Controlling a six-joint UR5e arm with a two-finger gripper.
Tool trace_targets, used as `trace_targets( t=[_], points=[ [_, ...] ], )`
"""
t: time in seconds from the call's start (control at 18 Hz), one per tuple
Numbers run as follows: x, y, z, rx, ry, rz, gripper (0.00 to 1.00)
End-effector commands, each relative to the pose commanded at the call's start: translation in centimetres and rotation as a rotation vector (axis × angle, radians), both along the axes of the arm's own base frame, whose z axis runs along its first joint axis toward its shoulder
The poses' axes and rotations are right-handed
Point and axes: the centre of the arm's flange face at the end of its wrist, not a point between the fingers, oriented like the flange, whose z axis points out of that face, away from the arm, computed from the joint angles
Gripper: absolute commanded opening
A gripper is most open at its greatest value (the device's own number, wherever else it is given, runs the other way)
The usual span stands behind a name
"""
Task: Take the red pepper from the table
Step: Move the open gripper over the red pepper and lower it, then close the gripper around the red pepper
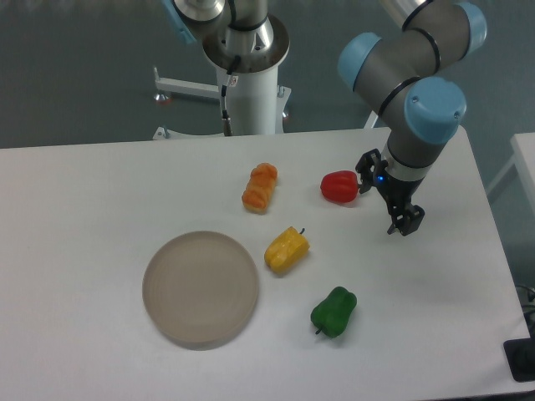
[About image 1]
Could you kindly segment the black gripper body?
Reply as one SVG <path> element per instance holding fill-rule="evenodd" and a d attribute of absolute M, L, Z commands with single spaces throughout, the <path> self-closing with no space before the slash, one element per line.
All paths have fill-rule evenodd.
<path fill-rule="evenodd" d="M 411 203 L 412 196 L 423 181 L 399 180 L 387 171 L 389 163 L 386 160 L 377 161 L 374 165 L 373 184 L 386 202 L 391 216 L 414 214 L 423 216 L 425 211 L 418 205 Z"/>

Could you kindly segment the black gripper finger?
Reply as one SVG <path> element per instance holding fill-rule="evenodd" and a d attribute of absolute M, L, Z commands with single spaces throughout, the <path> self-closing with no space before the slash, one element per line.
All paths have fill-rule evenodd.
<path fill-rule="evenodd" d="M 403 206 L 392 206 L 389 214 L 391 224 L 387 233 L 391 235 L 398 231 L 402 236 L 408 236 L 418 230 L 425 216 L 425 211 L 418 205 L 405 203 Z"/>
<path fill-rule="evenodd" d="M 360 178 L 359 193 L 364 194 L 372 187 L 381 188 L 385 183 L 387 161 L 382 159 L 377 149 L 370 150 L 360 157 L 355 171 Z"/>

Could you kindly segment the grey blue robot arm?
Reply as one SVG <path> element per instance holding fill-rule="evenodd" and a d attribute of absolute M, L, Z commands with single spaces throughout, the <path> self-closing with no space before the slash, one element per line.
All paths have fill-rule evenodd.
<path fill-rule="evenodd" d="M 466 1 L 383 1 L 401 34 L 361 33 L 339 55 L 338 72 L 390 129 L 383 150 L 364 153 L 355 169 L 362 193 L 385 201 L 389 233 L 418 230 L 424 210 L 412 196 L 466 113 L 466 97 L 438 73 L 478 50 L 487 37 L 482 10 Z"/>

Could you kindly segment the silver robot base joint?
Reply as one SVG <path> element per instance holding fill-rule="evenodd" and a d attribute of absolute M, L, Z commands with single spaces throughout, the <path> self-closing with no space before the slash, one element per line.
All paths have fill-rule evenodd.
<path fill-rule="evenodd" d="M 160 1 L 176 36 L 185 44 L 220 29 L 248 32 L 268 18 L 267 1 Z"/>

